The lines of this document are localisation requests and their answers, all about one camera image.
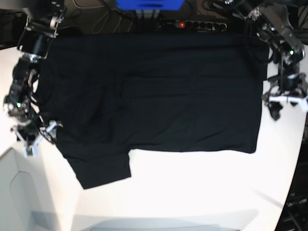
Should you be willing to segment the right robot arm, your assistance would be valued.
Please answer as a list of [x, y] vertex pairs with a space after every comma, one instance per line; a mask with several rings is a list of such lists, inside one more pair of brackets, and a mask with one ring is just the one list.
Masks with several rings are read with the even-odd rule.
[[54, 144], [51, 132], [61, 123], [44, 122], [32, 105], [33, 84], [40, 76], [42, 60], [47, 58], [53, 40], [58, 36], [66, 6], [62, 0], [2, 0], [3, 10], [22, 11], [27, 15], [24, 31], [17, 43], [22, 53], [13, 69], [13, 81], [3, 101], [3, 110], [16, 121], [11, 128], [23, 143], [25, 157], [37, 156], [38, 144], [43, 140]]

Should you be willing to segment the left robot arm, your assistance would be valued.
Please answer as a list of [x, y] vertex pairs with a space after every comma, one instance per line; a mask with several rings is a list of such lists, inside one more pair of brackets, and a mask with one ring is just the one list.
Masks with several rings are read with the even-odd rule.
[[300, 7], [302, 0], [226, 0], [229, 10], [235, 10], [245, 20], [256, 24], [257, 37], [272, 50], [278, 74], [267, 79], [270, 88], [262, 95], [272, 119], [280, 118], [282, 103], [299, 105], [308, 111], [308, 83], [300, 71], [305, 58], [304, 44], [294, 34], [287, 7]]

